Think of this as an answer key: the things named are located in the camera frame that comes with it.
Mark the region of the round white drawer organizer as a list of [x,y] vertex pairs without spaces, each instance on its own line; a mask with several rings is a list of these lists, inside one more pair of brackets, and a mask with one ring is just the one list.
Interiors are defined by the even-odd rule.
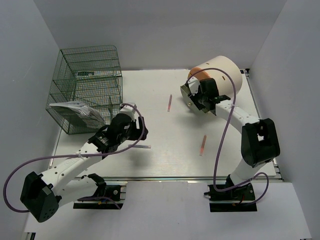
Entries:
[[198,91],[216,91],[215,104],[222,100],[230,100],[239,93],[243,84],[243,76],[238,66],[229,58],[219,55],[198,66],[193,67],[185,84],[180,86],[184,103],[196,114],[205,114],[198,110],[192,101],[192,95],[187,87],[187,81],[195,77],[199,80]]

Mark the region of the purple pink pen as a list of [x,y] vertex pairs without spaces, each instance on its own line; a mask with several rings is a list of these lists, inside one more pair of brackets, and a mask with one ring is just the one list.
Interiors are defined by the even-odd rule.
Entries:
[[167,112],[170,112],[171,110],[172,98],[173,98],[173,95],[170,94],[169,100],[168,100]]

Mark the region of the grey setup guide booklet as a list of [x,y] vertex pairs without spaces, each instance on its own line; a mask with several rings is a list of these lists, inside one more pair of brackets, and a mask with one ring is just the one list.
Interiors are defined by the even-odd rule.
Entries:
[[99,129],[106,124],[98,110],[82,101],[50,103],[49,106],[76,127]]

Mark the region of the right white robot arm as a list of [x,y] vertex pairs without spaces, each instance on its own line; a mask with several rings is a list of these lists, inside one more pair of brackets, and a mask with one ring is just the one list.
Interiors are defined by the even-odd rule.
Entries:
[[229,126],[241,134],[241,160],[236,169],[228,175],[222,191],[236,200],[244,193],[245,185],[258,176],[259,170],[280,155],[280,144],[275,123],[270,118],[259,119],[236,106],[235,98],[221,95],[212,78],[198,80],[192,77],[187,85],[190,97],[201,110],[213,113],[226,120],[222,138]]

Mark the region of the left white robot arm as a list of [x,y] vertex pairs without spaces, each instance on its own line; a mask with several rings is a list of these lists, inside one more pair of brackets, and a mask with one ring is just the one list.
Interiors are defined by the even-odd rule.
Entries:
[[102,126],[88,141],[64,161],[41,173],[29,173],[23,183],[20,201],[39,223],[50,219],[59,209],[74,201],[96,201],[112,198],[106,195],[106,182],[96,173],[76,176],[110,155],[120,152],[125,141],[137,144],[147,138],[148,129],[143,116],[123,109]]

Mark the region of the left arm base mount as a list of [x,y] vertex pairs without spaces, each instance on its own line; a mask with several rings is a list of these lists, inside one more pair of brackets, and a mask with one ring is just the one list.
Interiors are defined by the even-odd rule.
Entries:
[[94,192],[81,197],[73,203],[77,210],[120,210],[126,198],[126,186],[121,183],[105,181],[96,173],[83,175],[80,180],[93,182]]

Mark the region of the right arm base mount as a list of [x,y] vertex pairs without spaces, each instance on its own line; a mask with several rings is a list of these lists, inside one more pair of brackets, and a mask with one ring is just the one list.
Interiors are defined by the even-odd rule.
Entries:
[[213,185],[208,185],[208,191],[204,194],[209,200],[211,213],[236,213],[256,212],[257,204],[254,189],[251,183],[229,190],[219,192]]

